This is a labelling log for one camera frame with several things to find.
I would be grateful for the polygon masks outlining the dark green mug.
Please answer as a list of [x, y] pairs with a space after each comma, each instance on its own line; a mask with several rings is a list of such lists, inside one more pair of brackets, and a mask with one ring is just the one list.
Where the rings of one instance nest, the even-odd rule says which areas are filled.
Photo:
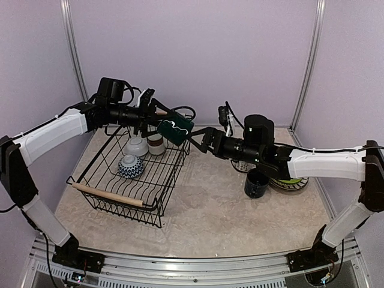
[[163, 119], [157, 127], [157, 132], [176, 146], [182, 145], [190, 136], [194, 122], [176, 113]]

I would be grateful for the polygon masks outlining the brown white small cup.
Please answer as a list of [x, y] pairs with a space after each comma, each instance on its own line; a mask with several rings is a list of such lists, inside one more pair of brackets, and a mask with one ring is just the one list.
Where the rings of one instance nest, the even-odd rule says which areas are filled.
[[165, 145], [162, 135], [154, 134], [147, 137], [149, 153], [155, 156], [165, 152]]

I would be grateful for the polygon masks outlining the white grey ceramic bowl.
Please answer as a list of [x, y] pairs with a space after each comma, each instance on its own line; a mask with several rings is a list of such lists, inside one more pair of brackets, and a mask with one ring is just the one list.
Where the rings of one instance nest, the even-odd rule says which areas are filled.
[[130, 154], [138, 157], [145, 156], [148, 151], [147, 141], [141, 137], [131, 137], [123, 148], [125, 155]]

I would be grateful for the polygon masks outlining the white floral patterned mug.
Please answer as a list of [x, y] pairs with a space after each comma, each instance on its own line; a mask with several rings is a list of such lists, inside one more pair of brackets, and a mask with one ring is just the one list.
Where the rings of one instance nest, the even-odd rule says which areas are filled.
[[249, 164], [246, 162], [231, 159], [230, 163], [239, 173], [247, 173], [250, 170]]

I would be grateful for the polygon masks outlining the blue white patterned bowl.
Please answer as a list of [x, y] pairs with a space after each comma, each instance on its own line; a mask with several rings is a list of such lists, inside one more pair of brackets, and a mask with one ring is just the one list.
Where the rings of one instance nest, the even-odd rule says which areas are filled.
[[142, 175], [144, 165], [141, 158], [127, 154], [118, 163], [118, 175], [127, 179], [134, 179]]

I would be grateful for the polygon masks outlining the dark blue cup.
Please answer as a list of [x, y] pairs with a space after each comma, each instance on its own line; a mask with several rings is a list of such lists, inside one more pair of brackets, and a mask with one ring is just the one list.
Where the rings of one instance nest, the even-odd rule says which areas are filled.
[[268, 185], [269, 178], [253, 168], [247, 172], [244, 192], [248, 197], [258, 199], [265, 195]]

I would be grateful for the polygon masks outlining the white black striped plate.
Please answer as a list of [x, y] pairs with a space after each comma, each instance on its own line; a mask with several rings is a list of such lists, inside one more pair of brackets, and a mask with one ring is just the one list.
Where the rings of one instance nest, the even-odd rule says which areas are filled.
[[270, 179], [270, 184], [284, 191], [299, 191], [307, 186], [309, 178], [292, 178], [290, 180]]

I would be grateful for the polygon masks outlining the green plastic plate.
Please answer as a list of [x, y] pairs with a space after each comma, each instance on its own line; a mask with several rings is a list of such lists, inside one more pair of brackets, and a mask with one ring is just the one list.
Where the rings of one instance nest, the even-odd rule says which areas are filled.
[[302, 178], [292, 178], [289, 180], [282, 180], [282, 179], [275, 179], [274, 182], [277, 183], [283, 183], [287, 185], [296, 185], [297, 183], [300, 183], [302, 181]]

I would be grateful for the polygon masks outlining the woven bamboo tray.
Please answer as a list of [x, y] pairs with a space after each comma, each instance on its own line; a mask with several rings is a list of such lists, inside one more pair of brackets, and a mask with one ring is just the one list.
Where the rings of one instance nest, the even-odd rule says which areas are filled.
[[302, 184], [305, 184], [305, 180], [303, 178], [292, 178], [290, 180], [280, 180], [280, 179], [270, 179], [270, 183], [284, 189], [299, 189]]

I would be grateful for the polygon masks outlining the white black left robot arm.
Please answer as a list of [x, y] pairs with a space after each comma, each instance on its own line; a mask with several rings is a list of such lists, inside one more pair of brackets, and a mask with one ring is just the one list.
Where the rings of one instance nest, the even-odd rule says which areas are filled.
[[176, 115], [174, 110], [153, 97], [151, 88], [139, 94], [136, 104], [122, 100], [125, 93], [133, 97], [137, 91], [138, 88], [125, 80], [104, 77], [88, 101], [69, 106], [29, 131], [1, 138], [2, 186], [26, 219], [54, 243], [56, 253], [72, 267], [80, 266], [84, 261], [79, 242], [39, 195], [30, 167], [69, 140], [103, 126], [132, 127], [147, 136], [148, 126]]

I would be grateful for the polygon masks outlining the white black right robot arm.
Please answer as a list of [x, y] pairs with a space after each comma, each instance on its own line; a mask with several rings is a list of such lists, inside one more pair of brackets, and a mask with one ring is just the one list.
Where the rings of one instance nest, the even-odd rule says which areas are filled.
[[262, 115], [245, 117], [242, 138], [206, 127], [190, 132], [188, 139], [203, 153], [255, 164], [256, 170], [268, 178], [340, 178], [361, 183], [357, 199], [319, 230], [313, 246], [295, 253], [312, 266], [329, 260], [350, 232], [383, 211], [383, 153], [373, 140], [364, 146], [334, 150], [282, 146], [275, 142], [274, 123]]

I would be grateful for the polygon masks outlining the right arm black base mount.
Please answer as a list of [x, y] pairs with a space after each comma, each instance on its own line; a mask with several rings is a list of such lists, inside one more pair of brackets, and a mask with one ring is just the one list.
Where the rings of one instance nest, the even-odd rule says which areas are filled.
[[286, 255], [290, 272], [298, 272], [313, 269], [339, 260], [338, 254], [334, 251], [324, 253], [321, 251], [297, 250]]

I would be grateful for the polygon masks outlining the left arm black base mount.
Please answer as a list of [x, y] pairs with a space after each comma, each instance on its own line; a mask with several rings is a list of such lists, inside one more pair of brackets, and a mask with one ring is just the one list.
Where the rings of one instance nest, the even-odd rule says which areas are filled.
[[100, 274], [105, 255], [84, 250], [77, 250], [72, 255], [55, 252], [52, 260], [62, 266]]

